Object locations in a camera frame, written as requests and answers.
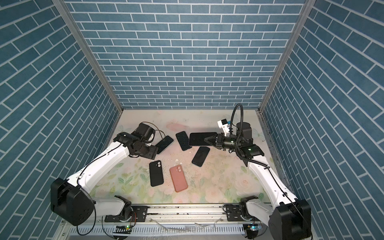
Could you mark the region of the black phone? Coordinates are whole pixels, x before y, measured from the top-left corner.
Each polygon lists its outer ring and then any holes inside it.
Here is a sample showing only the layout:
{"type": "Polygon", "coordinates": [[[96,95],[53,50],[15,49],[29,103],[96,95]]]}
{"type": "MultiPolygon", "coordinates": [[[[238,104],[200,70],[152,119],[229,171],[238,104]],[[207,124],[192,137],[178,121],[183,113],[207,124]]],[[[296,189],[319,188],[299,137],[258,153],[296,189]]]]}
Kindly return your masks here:
{"type": "Polygon", "coordinates": [[[204,132],[204,133],[190,133],[189,136],[189,146],[210,146],[209,143],[205,141],[205,138],[216,136],[216,132],[204,132]]]}
{"type": "Polygon", "coordinates": [[[202,167],[208,154],[210,152],[210,148],[208,147],[199,147],[194,158],[192,159],[192,164],[198,167],[202,167]]]}

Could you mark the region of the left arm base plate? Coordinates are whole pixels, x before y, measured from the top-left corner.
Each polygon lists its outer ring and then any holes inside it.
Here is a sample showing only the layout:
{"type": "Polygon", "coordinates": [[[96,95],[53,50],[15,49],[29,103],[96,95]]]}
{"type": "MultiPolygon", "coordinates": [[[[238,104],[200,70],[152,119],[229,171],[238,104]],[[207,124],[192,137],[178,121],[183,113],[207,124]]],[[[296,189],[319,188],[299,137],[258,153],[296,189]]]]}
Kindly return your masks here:
{"type": "Polygon", "coordinates": [[[126,220],[123,220],[120,216],[108,215],[105,216],[104,221],[106,223],[143,223],[146,221],[148,209],[148,206],[131,206],[130,214],[128,215],[126,220]]]}

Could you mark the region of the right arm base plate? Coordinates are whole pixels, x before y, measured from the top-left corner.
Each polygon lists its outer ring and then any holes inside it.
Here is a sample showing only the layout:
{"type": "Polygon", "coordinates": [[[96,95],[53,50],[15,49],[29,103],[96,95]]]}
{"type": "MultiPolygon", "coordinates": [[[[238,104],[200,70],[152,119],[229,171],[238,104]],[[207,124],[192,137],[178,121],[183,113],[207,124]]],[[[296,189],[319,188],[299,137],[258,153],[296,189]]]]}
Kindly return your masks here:
{"type": "Polygon", "coordinates": [[[224,204],[222,209],[227,217],[228,222],[246,222],[254,220],[254,217],[242,212],[239,205],[224,204]]]}

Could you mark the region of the aluminium front rail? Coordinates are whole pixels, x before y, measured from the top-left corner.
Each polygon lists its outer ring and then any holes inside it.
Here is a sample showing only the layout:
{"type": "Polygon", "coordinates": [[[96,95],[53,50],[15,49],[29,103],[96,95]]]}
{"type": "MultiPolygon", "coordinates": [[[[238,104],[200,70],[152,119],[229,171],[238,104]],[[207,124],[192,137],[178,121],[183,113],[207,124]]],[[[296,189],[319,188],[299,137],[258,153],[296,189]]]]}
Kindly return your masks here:
{"type": "MultiPolygon", "coordinates": [[[[270,221],[281,221],[282,224],[299,224],[303,225],[304,222],[310,222],[311,220],[311,207],[304,201],[296,201],[295,203],[284,204],[281,203],[275,208],[271,208],[264,203],[261,203],[258,199],[252,199],[245,202],[240,202],[239,207],[242,212],[249,216],[254,217],[254,220],[261,221],[268,224],[270,221]]],[[[126,220],[131,211],[131,204],[125,203],[121,210],[117,212],[111,212],[103,207],[97,208],[94,203],[87,204],[66,204],[63,203],[59,206],[51,206],[52,211],[58,214],[60,217],[68,221],[74,226],[84,223],[91,214],[105,217],[108,215],[120,216],[123,220],[126,220]]],[[[149,207],[147,215],[155,216],[226,216],[222,206],[210,206],[210,205],[196,205],[196,206],[157,206],[149,207]]]]}

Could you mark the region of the black phone case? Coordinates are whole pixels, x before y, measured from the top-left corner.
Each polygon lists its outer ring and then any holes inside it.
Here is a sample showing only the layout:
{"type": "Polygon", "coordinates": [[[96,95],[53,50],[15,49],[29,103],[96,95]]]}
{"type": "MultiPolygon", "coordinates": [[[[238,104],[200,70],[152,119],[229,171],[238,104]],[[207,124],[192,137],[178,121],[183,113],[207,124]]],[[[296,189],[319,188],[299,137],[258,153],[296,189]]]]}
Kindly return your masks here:
{"type": "Polygon", "coordinates": [[[164,183],[163,168],[161,161],[149,163],[150,182],[152,187],[160,186],[164,183]]]}
{"type": "Polygon", "coordinates": [[[186,150],[189,150],[192,148],[189,145],[189,137],[187,136],[187,133],[185,131],[176,133],[176,138],[178,140],[178,143],[179,143],[182,151],[186,151],[186,150]]]}

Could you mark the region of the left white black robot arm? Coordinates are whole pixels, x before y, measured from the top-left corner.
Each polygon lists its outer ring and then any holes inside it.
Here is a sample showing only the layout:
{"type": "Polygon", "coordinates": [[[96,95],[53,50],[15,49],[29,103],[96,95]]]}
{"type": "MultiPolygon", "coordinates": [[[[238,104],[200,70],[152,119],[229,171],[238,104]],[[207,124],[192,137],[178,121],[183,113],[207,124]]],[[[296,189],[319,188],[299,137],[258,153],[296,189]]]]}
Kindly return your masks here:
{"type": "Polygon", "coordinates": [[[156,132],[119,133],[113,142],[85,167],[51,184],[51,211],[73,226],[84,223],[91,215],[115,216],[120,222],[129,221],[132,203],[122,196],[112,200],[95,199],[91,191],[118,163],[126,158],[142,157],[153,160],[158,148],[152,145],[156,132]]]}

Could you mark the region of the black phone screen up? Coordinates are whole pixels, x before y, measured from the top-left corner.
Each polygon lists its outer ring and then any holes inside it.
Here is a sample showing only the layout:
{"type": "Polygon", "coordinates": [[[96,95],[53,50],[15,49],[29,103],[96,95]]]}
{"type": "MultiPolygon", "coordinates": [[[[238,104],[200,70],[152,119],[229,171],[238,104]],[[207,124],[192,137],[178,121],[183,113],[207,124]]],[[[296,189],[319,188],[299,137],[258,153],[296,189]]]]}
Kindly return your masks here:
{"type": "Polygon", "coordinates": [[[157,154],[158,155],[161,154],[173,142],[174,142],[174,139],[172,139],[170,136],[165,136],[160,142],[156,144],[156,147],[158,148],[157,154]]]}

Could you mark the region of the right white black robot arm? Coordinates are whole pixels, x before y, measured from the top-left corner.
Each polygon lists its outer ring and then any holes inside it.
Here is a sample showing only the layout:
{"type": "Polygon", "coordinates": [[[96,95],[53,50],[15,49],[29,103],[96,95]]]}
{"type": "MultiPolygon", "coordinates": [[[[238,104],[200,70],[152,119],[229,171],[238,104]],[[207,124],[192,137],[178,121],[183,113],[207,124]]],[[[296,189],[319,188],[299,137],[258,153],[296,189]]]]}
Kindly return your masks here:
{"type": "Polygon", "coordinates": [[[313,238],[309,203],[299,200],[279,179],[264,152],[254,144],[250,124],[239,122],[235,133],[232,123],[225,119],[218,121],[218,126],[223,132],[205,138],[205,142],[216,149],[236,153],[256,175],[270,199],[270,204],[265,204],[258,197],[242,198],[239,203],[241,217],[265,224],[275,240],[313,238]]]}

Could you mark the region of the pink phone case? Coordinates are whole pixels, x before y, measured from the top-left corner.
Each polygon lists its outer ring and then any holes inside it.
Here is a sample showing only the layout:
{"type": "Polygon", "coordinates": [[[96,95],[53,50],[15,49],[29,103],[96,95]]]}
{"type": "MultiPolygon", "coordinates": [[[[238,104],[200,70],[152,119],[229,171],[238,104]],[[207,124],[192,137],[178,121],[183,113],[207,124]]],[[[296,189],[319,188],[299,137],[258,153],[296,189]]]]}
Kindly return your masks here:
{"type": "Polygon", "coordinates": [[[172,182],[177,193],[184,191],[188,188],[188,183],[181,165],[170,168],[170,175],[172,182]]]}

